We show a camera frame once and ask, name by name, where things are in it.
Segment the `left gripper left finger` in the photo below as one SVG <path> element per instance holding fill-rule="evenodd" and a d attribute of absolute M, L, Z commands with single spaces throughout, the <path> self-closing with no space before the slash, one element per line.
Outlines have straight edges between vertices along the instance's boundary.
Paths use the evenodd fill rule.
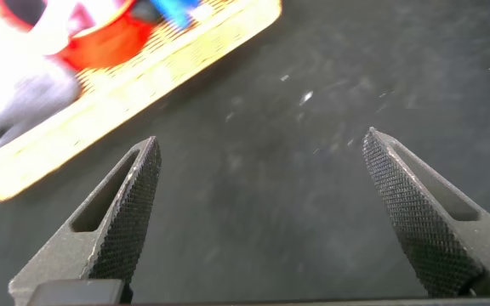
<path fill-rule="evenodd" d="M 56 280 L 130 284 L 155 200 L 162 157 L 157 138 L 134 145 L 9 282 L 16 304 Z"/>

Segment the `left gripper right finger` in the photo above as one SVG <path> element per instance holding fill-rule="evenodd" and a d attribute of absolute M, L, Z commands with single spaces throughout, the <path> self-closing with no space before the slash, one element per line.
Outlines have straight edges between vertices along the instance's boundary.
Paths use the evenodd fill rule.
<path fill-rule="evenodd" d="M 490 297 L 490 213 L 371 127 L 362 156 L 416 277 L 436 298 Z"/>

